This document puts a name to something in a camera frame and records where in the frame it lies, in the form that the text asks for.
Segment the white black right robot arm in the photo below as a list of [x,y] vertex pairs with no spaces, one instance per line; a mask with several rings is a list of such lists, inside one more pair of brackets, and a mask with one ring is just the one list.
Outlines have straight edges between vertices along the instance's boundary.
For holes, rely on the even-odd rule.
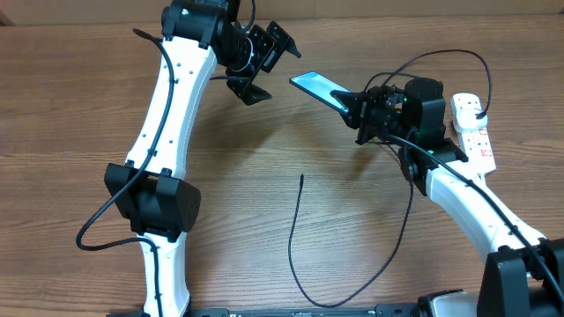
[[405,178],[440,205],[483,258],[479,293],[441,291],[419,298],[415,316],[561,316],[563,241],[549,240],[513,213],[478,168],[445,136],[443,84],[418,77],[404,88],[334,90],[358,144],[399,145]]

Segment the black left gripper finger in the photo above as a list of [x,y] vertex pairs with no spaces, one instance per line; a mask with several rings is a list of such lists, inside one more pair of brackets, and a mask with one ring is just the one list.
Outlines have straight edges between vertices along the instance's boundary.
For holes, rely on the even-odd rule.
[[236,83],[233,87],[234,94],[247,106],[269,100],[272,96],[264,89],[248,83]]
[[277,22],[270,22],[267,27],[267,34],[276,41],[275,58],[280,58],[284,52],[301,58],[301,53],[297,49],[294,39]]

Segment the Samsung Galaxy smartphone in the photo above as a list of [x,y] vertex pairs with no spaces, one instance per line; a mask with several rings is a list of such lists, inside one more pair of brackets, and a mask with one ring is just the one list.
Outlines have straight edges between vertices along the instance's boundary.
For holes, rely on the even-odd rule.
[[317,72],[310,71],[291,77],[289,83],[340,114],[349,113],[348,108],[331,95],[333,91],[349,92],[349,90]]

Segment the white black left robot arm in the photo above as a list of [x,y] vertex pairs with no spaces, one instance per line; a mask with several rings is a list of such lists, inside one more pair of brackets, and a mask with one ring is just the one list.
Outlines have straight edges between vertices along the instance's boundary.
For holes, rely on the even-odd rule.
[[218,65],[227,87],[246,105],[271,95],[254,85],[294,39],[276,22],[243,27],[237,1],[173,1],[161,16],[160,73],[144,125],[123,165],[104,182],[130,222],[145,262],[146,298],[139,316],[186,316],[186,240],[197,220],[200,191],[185,181],[190,134],[204,90]]

